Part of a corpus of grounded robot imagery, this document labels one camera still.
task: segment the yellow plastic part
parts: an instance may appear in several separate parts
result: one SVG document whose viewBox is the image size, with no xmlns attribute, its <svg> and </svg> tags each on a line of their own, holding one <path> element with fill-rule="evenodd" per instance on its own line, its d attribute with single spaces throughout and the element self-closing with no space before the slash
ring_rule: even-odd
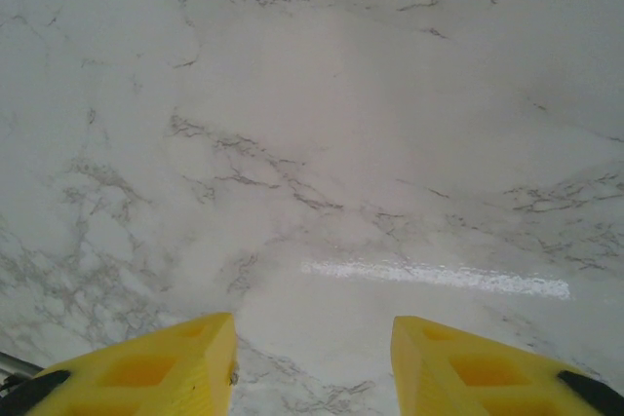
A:
<svg viewBox="0 0 624 416">
<path fill-rule="evenodd" d="M 402 416 L 596 416 L 556 360 L 418 317 L 396 317 L 392 368 Z"/>
<path fill-rule="evenodd" d="M 165 328 L 80 358 L 71 376 L 28 416 L 222 416 L 236 369 L 230 314 Z"/>
</svg>

